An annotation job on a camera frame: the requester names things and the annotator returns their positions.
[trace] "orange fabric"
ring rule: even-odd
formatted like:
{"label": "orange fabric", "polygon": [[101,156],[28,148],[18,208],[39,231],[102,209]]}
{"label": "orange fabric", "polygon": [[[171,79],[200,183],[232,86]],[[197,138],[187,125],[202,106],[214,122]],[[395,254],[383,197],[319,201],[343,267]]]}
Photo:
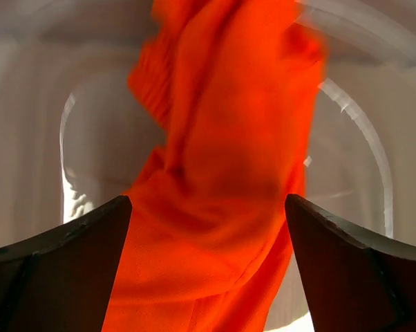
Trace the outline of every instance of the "orange fabric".
{"label": "orange fabric", "polygon": [[167,131],[133,187],[104,332],[262,331],[292,247],[323,50],[293,0],[155,0],[129,78]]}

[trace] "laundry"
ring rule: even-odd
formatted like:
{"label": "laundry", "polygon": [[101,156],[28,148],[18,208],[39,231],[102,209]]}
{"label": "laundry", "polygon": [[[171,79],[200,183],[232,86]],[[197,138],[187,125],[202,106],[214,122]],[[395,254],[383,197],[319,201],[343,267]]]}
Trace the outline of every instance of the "laundry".
{"label": "laundry", "polygon": [[133,204],[103,332],[262,331],[292,254],[321,40],[294,0],[156,0],[129,78],[167,132]]}

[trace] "orange cloth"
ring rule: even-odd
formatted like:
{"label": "orange cloth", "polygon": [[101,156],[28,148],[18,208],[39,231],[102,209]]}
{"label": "orange cloth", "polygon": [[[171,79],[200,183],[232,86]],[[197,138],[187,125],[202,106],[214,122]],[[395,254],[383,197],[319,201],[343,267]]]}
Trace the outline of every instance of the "orange cloth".
{"label": "orange cloth", "polygon": [[104,332],[262,331],[292,254],[283,202],[323,50],[293,0],[156,0],[129,78],[167,131],[133,187]]}

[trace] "orange garment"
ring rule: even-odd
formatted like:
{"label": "orange garment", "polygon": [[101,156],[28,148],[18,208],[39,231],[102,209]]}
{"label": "orange garment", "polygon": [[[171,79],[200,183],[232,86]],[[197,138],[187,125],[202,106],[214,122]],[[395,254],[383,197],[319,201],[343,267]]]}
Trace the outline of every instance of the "orange garment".
{"label": "orange garment", "polygon": [[156,0],[129,78],[167,131],[133,187],[104,332],[262,331],[292,254],[323,50],[293,0]]}

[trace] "orange shirt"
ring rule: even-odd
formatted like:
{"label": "orange shirt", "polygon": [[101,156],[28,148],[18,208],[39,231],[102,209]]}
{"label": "orange shirt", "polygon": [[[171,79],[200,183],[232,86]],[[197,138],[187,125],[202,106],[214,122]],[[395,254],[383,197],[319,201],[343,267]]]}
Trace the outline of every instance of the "orange shirt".
{"label": "orange shirt", "polygon": [[323,77],[298,13],[293,0],[155,0],[162,30],[129,86],[168,141],[126,193],[104,332],[263,330]]}

